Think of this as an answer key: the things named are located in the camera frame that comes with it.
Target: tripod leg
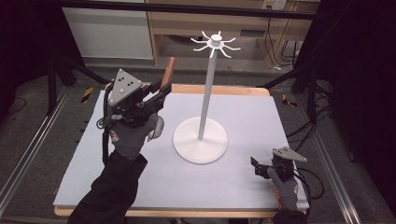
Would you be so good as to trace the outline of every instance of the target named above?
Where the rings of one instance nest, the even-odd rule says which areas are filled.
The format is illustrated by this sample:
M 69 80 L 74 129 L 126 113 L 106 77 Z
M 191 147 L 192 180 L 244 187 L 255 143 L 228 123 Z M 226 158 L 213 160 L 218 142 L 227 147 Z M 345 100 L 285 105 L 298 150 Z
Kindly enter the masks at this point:
M 61 57 L 58 56 L 58 52 L 54 52 L 53 55 L 54 67 L 59 79 L 65 86 L 74 86 L 77 80 L 74 77 L 70 66 L 62 61 Z
M 106 80 L 106 79 L 104 79 L 104 78 L 102 78 L 102 77 L 99 77 L 99 76 L 96 75 L 94 72 L 92 72 L 92 71 L 90 71 L 89 69 L 87 69 L 86 67 L 81 66 L 80 64 L 75 63 L 75 62 L 71 61 L 71 60 L 68 59 L 68 58 L 65 58 L 65 57 L 61 57 L 61 58 L 62 58 L 62 61 L 63 61 L 63 62 L 67 63 L 67 65 L 69 65 L 70 67 L 73 67 L 73 68 L 77 69 L 78 71 L 80 71 L 80 72 L 83 73 L 84 75 L 86 75 L 86 76 L 92 78 L 93 80 L 99 82 L 100 84 L 107 84 L 107 83 L 110 82 L 109 80 Z
M 301 66 L 299 68 L 289 71 L 288 73 L 286 73 L 285 75 L 283 75 L 281 77 L 277 77 L 276 79 L 274 79 L 264 85 L 256 86 L 256 87 L 257 88 L 265 88 L 265 89 L 269 90 L 269 89 L 273 88 L 274 86 L 276 86 L 277 84 L 280 84 L 283 81 L 288 80 L 289 78 L 299 76 L 299 74 L 301 74 L 304 71 L 305 71 L 305 67 Z

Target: gray glove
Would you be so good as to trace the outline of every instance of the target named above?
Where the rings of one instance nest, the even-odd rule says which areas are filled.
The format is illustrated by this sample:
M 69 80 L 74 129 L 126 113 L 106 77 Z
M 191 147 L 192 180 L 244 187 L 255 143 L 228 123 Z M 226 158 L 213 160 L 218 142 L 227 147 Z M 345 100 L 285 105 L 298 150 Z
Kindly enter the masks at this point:
M 114 145 L 115 150 L 121 156 L 134 161 L 139 155 L 146 137 L 157 126 L 158 119 L 159 116 L 157 114 L 152 114 L 145 125 L 138 127 L 131 127 L 118 121 L 109 132 L 111 143 Z
M 294 177 L 282 182 L 279 175 L 277 175 L 276 170 L 271 167 L 267 169 L 267 174 L 271 177 L 276 186 L 276 197 L 280 203 L 281 209 L 296 211 L 298 186 Z

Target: aluminum rail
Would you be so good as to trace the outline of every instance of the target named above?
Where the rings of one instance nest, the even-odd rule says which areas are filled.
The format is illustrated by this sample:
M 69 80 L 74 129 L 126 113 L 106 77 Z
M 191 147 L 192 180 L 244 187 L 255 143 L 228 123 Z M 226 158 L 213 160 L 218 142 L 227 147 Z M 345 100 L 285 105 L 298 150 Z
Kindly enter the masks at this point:
M 301 95 L 297 95 L 297 102 L 299 105 L 306 105 L 306 101 L 303 99 Z M 306 111 L 301 106 L 301 110 L 304 114 L 304 117 L 307 121 L 309 121 L 309 117 Z M 344 215 L 347 224 L 359 224 L 361 223 L 361 219 L 359 218 L 358 212 L 353 205 L 353 202 L 349 198 L 349 194 L 347 193 L 347 189 L 344 186 L 344 183 L 332 164 L 332 160 L 330 159 L 327 148 L 325 147 L 320 134 L 318 131 L 315 131 L 313 134 L 315 144 L 318 147 L 318 155 L 320 161 L 323 165 L 323 170 L 325 171 L 330 185 L 332 186 L 332 190 L 334 192 L 335 198 L 341 208 L 341 211 Z
M 30 164 L 32 163 L 33 159 L 35 158 L 35 154 L 40 149 L 41 144 L 44 142 L 50 127 L 52 126 L 53 122 L 58 117 L 65 99 L 70 92 L 71 87 L 64 87 L 61 91 L 61 94 L 58 98 L 58 104 L 53 110 L 53 112 L 46 116 L 44 121 L 42 122 L 40 128 L 35 133 L 35 137 L 30 142 L 28 148 L 26 148 L 25 152 L 23 153 L 20 161 L 15 166 L 11 176 L 8 178 L 7 183 L 3 186 L 0 191 L 0 217 L 6 210 L 6 207 L 11 200 L 12 196 L 14 195 L 15 191 L 17 190 L 18 185 L 21 183 L 24 175 L 26 174 L 27 170 L 29 169 Z
M 283 10 L 265 10 L 252 8 L 236 7 L 202 7 L 202 6 L 185 6 L 170 4 L 146 4 L 146 3 L 126 3 L 126 2 L 107 2 L 107 1 L 81 1 L 81 0 L 35 0 L 32 2 L 46 3 L 57 5 L 59 7 L 76 7 L 92 9 L 111 9 L 111 10 L 128 10 L 128 11 L 155 11 L 155 12 L 174 12 L 174 13 L 192 13 L 208 15 L 228 15 L 243 17 L 263 17 L 263 18 L 280 18 L 296 20 L 313 20 L 317 18 L 330 18 L 328 15 L 320 15 L 312 12 L 294 12 Z

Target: black cable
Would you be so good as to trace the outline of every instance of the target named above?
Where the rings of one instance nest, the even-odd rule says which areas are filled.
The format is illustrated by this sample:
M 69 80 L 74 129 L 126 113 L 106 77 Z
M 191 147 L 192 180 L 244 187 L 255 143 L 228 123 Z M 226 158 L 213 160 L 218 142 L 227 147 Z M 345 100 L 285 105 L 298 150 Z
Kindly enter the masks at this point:
M 12 114 L 18 113 L 18 112 L 20 112 L 22 109 L 24 109 L 24 108 L 26 107 L 26 104 L 27 104 L 27 103 L 26 103 L 26 100 L 25 100 L 25 99 L 23 99 L 23 98 L 21 98 L 21 97 L 16 97 L 15 99 L 16 99 L 16 100 L 23 100 L 23 105 L 21 106 L 21 108 L 15 110 L 15 111 L 12 111 L 12 112 L 7 113 L 7 115 L 12 115 Z
M 318 111 L 317 116 L 319 116 L 319 115 L 320 115 L 321 113 L 323 113 L 323 112 L 330 111 L 330 110 L 332 110 L 332 108 L 331 108 L 329 105 L 326 105 L 326 106 L 324 106 L 323 108 L 321 108 L 321 109 Z M 328 116 L 329 114 L 330 114 L 330 113 L 327 113 L 327 114 L 325 114 L 322 118 L 317 119 L 317 122 L 323 120 L 323 119 L 326 118 L 326 116 Z
M 268 48 L 267 48 L 267 36 L 268 36 L 268 29 L 267 29 L 267 32 L 265 33 L 264 46 L 265 46 L 265 49 L 267 50 L 268 56 L 270 57 L 271 63 L 272 63 L 274 66 L 276 66 L 276 64 L 274 63 L 274 61 L 273 61 L 273 59 L 272 59 L 272 57 L 271 57 L 270 50 L 268 50 Z
M 113 84 L 111 84 L 110 86 L 108 86 L 105 90 L 105 96 L 103 98 L 103 117 L 101 119 L 99 119 L 96 122 L 96 127 L 98 129 L 104 129 L 107 123 L 107 100 L 108 100 L 108 95 L 110 94 L 110 92 L 113 90 Z
M 294 58 L 294 56 L 285 55 L 285 50 L 286 50 L 286 47 L 288 46 L 288 43 L 289 43 L 289 40 L 285 40 L 285 43 L 283 43 L 283 46 L 282 46 L 282 50 L 280 51 L 280 59 L 285 63 L 292 62 L 292 60 L 287 60 L 285 58 Z
M 320 113 L 321 113 L 321 112 L 324 112 L 324 111 L 327 111 L 327 109 L 328 109 L 327 107 L 329 107 L 329 106 L 326 106 L 326 108 L 322 109 L 322 110 L 320 111 Z M 316 122 L 323 120 L 324 118 L 326 118 L 326 117 L 329 116 L 330 114 L 331 114 L 331 113 L 325 114 L 325 115 L 324 115 L 323 117 L 321 117 L 320 119 L 316 119 Z M 316 122 L 308 121 L 305 125 L 303 125 L 302 127 L 300 127 L 298 130 L 296 130 L 296 131 L 294 131 L 293 133 L 290 133 L 290 134 L 288 134 L 288 135 L 286 135 L 286 136 L 287 136 L 287 137 L 292 137 L 292 136 L 294 136 L 295 134 L 297 134 L 297 133 L 303 131 L 304 129 L 308 128 L 309 126 L 311 126 L 311 125 L 316 125 Z
M 280 62 L 278 62 L 276 60 L 276 54 L 274 52 L 274 44 L 272 43 L 272 38 L 271 38 L 270 25 L 271 25 L 271 18 L 268 18 L 267 33 L 266 33 L 266 36 L 265 36 L 265 39 L 264 39 L 264 45 L 266 47 L 266 40 L 267 40 L 266 37 L 268 36 L 270 38 L 270 43 L 271 43 L 271 48 L 272 48 L 272 52 L 273 52 L 273 56 L 274 56 L 274 61 L 277 63 L 277 66 L 281 66 L 281 67 L 282 66 L 287 66 L 288 64 L 283 64 L 283 63 L 280 63 Z
M 317 119 L 317 122 L 318 122 L 318 121 L 321 121 L 321 120 L 323 120 L 323 119 L 325 119 L 325 118 L 328 117 L 328 116 L 330 116 L 330 114 L 331 114 L 331 113 L 327 113 L 327 114 L 323 115 L 323 117 L 321 117 L 320 119 Z M 289 142 L 289 143 L 297 143 L 297 142 L 305 141 L 307 138 L 310 138 L 310 137 L 314 134 L 314 132 L 315 132 L 315 130 L 316 130 L 316 128 L 317 128 L 317 124 L 316 124 L 316 123 L 313 124 L 313 125 L 315 126 L 314 130 L 312 130 L 311 132 L 309 132 L 309 133 L 306 135 L 305 138 L 300 139 L 300 140 L 288 141 L 288 142 Z
M 315 104 L 317 104 L 319 102 L 319 100 L 321 100 L 321 99 L 329 100 L 329 98 L 326 95 L 320 94 L 320 97 L 315 101 Z
M 327 111 L 329 108 L 330 108 L 329 105 L 326 105 L 325 107 L 321 108 L 321 109 L 317 112 L 317 116 L 319 116 L 322 112 Z M 310 125 L 312 125 L 313 123 L 316 123 L 316 122 L 318 122 L 318 121 L 320 121 L 320 120 L 322 120 L 322 119 L 324 119 L 324 118 L 315 119 L 315 120 L 309 120 L 309 121 L 307 121 L 302 127 L 300 127 L 299 129 L 297 129 L 296 131 L 294 131 L 294 132 L 292 132 L 292 133 L 289 133 L 289 134 L 286 134 L 286 137 L 288 137 L 288 138 L 289 138 L 289 137 L 292 137 L 292 136 L 294 136 L 295 134 L 301 132 L 302 130 L 308 128 L 308 127 L 309 127 Z
M 303 175 L 303 173 L 300 173 L 298 170 L 295 169 L 295 171 L 297 171 L 298 175 L 306 182 L 306 178 Z
M 297 177 L 305 185 L 305 188 L 306 188 L 306 194 L 307 194 L 306 200 L 308 201 L 309 208 L 306 209 L 305 217 L 306 217 L 306 220 L 308 220 L 309 215 L 311 214 L 311 208 L 312 208 L 312 206 L 311 206 L 311 188 L 309 187 L 308 183 L 306 183 L 306 181 L 304 179 L 302 179 L 299 175 L 294 174 L 294 176 Z
M 297 171 L 298 171 L 298 172 L 299 172 L 299 171 L 307 172 L 307 173 L 311 174 L 312 176 L 314 176 L 314 177 L 318 180 L 318 182 L 320 183 L 321 192 L 320 192 L 320 194 L 319 194 L 318 196 L 312 196 L 312 195 L 311 195 L 311 199 L 316 200 L 316 199 L 321 198 L 321 197 L 324 195 L 324 184 L 323 184 L 323 181 L 320 179 L 320 177 L 319 177 L 318 175 L 316 175 L 314 172 L 312 172 L 312 171 L 310 171 L 310 170 L 307 170 L 307 169 L 305 169 L 305 168 L 297 168 Z
M 303 143 L 315 132 L 315 129 L 317 128 L 317 124 L 313 124 L 311 126 L 311 129 L 309 129 L 308 133 L 306 134 L 306 136 L 304 137 L 304 139 L 301 141 L 300 145 L 297 146 L 297 148 L 294 149 L 294 151 L 298 151 L 301 146 L 303 145 Z

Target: white table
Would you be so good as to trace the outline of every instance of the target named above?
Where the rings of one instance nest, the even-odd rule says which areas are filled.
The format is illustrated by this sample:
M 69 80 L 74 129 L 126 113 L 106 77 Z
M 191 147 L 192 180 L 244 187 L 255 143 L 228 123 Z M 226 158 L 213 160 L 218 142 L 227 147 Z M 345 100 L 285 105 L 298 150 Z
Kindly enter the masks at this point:
M 191 86 L 179 90 L 199 92 Z M 272 217 L 275 214 L 278 209 L 275 186 L 271 180 L 254 174 L 250 157 L 271 164 L 272 149 L 287 147 L 288 142 L 274 99 L 250 95 L 255 94 L 254 89 L 242 90 L 246 91 L 249 95 L 235 95 L 234 91 L 228 95 L 211 95 L 208 117 L 224 127 L 229 145 L 220 159 L 207 165 L 182 159 L 172 141 L 180 122 L 200 116 L 203 95 L 173 91 L 167 96 L 159 113 L 165 120 L 163 134 L 142 149 L 148 166 L 139 179 L 136 201 L 126 216 Z M 71 214 L 103 170 L 102 130 L 95 126 L 102 116 L 102 99 L 103 93 L 53 203 L 59 216 Z M 308 203 L 301 182 L 298 183 L 297 206 L 304 211 Z

